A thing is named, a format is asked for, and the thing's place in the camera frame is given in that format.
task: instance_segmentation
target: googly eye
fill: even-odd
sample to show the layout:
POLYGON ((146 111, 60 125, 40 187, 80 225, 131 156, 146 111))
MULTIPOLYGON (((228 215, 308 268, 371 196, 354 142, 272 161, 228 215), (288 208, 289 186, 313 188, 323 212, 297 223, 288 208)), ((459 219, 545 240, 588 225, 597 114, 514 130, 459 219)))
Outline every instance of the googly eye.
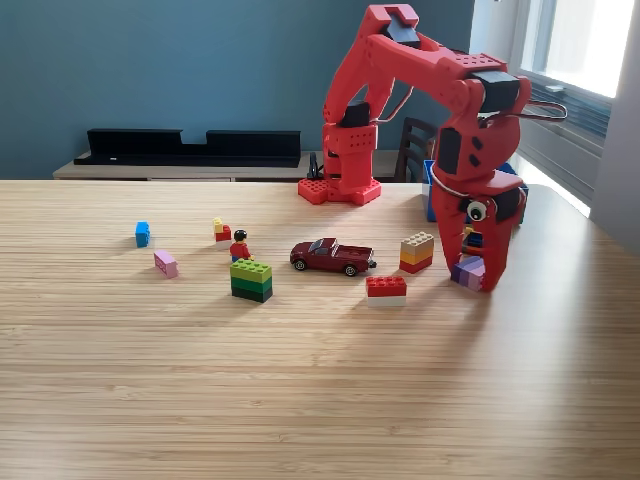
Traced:
POLYGON ((467 215, 474 222, 481 222, 487 218, 487 206, 482 202, 471 202, 467 207, 467 215))

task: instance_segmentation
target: chair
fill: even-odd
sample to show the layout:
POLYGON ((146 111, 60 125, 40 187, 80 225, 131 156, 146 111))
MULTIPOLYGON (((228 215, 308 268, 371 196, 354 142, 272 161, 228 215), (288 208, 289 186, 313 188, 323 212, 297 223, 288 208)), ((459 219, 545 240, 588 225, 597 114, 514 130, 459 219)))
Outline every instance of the chair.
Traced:
POLYGON ((402 127, 402 139, 398 148, 398 160, 393 179, 397 183, 407 181, 409 168, 410 183, 422 181, 422 167, 426 159, 431 158, 432 140, 438 135, 438 129, 417 118, 407 117, 402 127))

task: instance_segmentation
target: blue container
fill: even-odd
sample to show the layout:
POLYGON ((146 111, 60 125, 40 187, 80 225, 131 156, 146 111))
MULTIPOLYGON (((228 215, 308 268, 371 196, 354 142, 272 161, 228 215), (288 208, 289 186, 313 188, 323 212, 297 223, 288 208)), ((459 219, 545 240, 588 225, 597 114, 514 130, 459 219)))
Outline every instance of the blue container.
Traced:
MULTIPOLYGON (((424 161, 424 172, 422 175, 422 205, 424 206, 424 213, 427 217, 427 222, 435 222, 436 221, 436 212, 433 210, 433 205, 431 204, 431 186, 433 185, 433 179, 431 178, 431 165, 433 165, 435 160, 425 160, 424 161)), ((517 175, 516 171, 513 169, 511 165, 505 163, 500 168, 498 168, 501 172, 510 173, 512 175, 517 175)), ((524 191, 524 194, 529 197, 529 187, 526 185, 522 185, 520 188, 524 191)), ((520 219, 520 224, 524 220, 524 212, 522 212, 522 218, 520 219)), ((470 224, 471 219, 467 216, 466 223, 470 224)))

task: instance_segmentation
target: stacked lego bricks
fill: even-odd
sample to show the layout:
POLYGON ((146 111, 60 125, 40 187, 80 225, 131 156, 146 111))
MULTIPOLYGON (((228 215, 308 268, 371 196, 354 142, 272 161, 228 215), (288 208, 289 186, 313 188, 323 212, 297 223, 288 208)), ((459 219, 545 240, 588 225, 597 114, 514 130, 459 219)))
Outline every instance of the stacked lego bricks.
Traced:
POLYGON ((476 292, 482 288, 484 261, 482 257, 467 257, 453 267, 451 280, 476 292))
POLYGON ((351 202, 355 205, 364 205, 380 196, 382 186, 377 180, 371 179, 368 187, 346 195, 340 194, 337 187, 329 184, 327 180, 311 180, 308 178, 298 182, 298 195, 304 197, 314 205, 329 202, 351 202))
POLYGON ((264 303, 273 295, 271 267, 239 259, 231 264, 231 295, 264 303))
POLYGON ((367 277, 367 305, 402 307, 407 300, 407 284, 402 277, 367 277))
POLYGON ((400 244, 400 270, 417 273, 431 265, 434 246, 433 235, 425 232, 402 240, 400 244))

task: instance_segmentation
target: pink lego brick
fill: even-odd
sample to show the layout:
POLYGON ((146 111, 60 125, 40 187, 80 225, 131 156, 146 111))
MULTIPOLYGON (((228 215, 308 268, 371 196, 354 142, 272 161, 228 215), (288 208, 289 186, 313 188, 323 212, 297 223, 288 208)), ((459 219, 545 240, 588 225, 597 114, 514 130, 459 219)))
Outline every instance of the pink lego brick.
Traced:
POLYGON ((476 292, 480 291, 482 287, 482 278, 484 277, 484 263, 481 263, 476 266, 474 264, 473 270, 469 271, 469 280, 467 286, 471 290, 475 290, 476 292))
POLYGON ((178 276, 178 263, 166 250, 156 250, 153 253, 153 257, 156 267, 158 267, 167 278, 178 276))

